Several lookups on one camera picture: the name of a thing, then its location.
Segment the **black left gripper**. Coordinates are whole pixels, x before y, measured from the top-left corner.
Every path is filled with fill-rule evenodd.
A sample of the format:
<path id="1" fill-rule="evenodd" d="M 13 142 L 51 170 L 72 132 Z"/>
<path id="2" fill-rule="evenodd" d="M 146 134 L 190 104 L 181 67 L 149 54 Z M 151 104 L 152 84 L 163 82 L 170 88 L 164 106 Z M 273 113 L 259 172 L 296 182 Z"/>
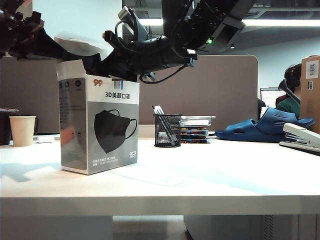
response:
<path id="1" fill-rule="evenodd" d="M 33 11 L 24 18 L 16 6 L 0 8 L 0 57 L 17 60 L 63 59 L 64 48 L 45 31 L 42 14 Z"/>

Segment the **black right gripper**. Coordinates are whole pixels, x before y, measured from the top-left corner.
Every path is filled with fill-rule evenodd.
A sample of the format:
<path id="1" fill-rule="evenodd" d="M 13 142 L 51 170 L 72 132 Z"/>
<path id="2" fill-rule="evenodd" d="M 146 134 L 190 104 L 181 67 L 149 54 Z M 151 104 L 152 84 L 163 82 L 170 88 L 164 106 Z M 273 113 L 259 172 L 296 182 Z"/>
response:
<path id="1" fill-rule="evenodd" d="M 82 63 L 88 75 L 96 75 L 99 66 L 101 77 L 116 77 L 132 82 L 164 82 L 184 68 L 193 67 L 198 59 L 196 53 L 189 53 L 185 47 L 178 49 L 170 46 L 165 36 L 147 39 L 141 42 L 132 41 L 125 44 L 123 50 L 113 50 L 108 57 L 101 61 L 101 55 L 96 53 L 83 56 Z M 156 79 L 156 72 L 168 68 L 178 67 L 176 71 L 162 79 Z"/>

